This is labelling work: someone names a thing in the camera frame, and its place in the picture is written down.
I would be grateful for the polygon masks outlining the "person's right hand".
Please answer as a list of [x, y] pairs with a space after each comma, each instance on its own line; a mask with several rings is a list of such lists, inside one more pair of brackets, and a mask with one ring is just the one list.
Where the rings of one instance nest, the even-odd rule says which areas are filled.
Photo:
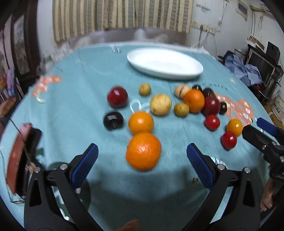
[[260, 211], [266, 211], [267, 209], [272, 208], [272, 195], [275, 187], [275, 180], [268, 179], [264, 187], [264, 192], [260, 201]]

